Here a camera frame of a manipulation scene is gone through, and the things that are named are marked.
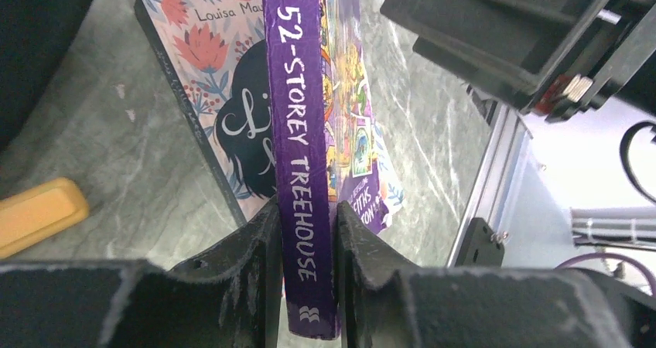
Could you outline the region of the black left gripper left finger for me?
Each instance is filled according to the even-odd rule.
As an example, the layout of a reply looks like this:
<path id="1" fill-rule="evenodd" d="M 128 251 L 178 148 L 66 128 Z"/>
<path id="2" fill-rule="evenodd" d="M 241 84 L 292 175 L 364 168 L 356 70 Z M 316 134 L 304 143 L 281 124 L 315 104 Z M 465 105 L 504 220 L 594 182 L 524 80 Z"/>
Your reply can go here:
<path id="1" fill-rule="evenodd" d="M 170 270 L 147 260 L 4 261 L 3 347 L 274 347 L 282 290 L 275 201 Z"/>

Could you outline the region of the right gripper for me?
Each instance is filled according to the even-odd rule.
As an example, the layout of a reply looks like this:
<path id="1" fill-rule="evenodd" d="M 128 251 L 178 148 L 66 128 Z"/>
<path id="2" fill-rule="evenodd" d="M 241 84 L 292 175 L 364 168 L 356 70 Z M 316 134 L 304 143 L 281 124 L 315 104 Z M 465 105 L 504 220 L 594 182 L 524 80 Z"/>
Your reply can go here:
<path id="1" fill-rule="evenodd" d="M 384 0 L 381 14 L 417 35 L 417 53 L 520 111 L 560 122 L 617 98 L 653 116 L 655 0 L 607 2 Z"/>

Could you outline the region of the purple storey treehouse book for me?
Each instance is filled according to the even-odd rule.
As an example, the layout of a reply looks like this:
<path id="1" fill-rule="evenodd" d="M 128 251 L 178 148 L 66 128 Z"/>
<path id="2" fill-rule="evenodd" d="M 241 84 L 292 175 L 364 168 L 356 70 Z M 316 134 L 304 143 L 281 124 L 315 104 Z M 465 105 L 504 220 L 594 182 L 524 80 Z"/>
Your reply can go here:
<path id="1" fill-rule="evenodd" d="M 381 198 L 360 0 L 263 0 L 289 331 L 340 335 L 334 231 L 347 202 L 375 233 Z"/>

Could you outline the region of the black student backpack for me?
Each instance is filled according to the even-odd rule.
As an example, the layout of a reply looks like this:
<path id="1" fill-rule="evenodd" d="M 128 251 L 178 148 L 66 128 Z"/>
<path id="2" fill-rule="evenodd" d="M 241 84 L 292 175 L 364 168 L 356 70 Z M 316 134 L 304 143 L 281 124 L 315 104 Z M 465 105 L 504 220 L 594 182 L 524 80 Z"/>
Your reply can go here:
<path id="1" fill-rule="evenodd" d="M 1 147 L 22 130 L 93 0 L 1 0 Z"/>

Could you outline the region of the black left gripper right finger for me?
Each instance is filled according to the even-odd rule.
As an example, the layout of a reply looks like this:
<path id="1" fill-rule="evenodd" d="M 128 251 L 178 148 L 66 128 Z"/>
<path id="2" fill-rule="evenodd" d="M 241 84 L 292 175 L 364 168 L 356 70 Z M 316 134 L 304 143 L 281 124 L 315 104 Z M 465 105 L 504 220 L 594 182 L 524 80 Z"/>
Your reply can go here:
<path id="1" fill-rule="evenodd" d="M 655 300 L 584 268 L 423 268 L 337 207 L 344 347 L 653 347 Z"/>

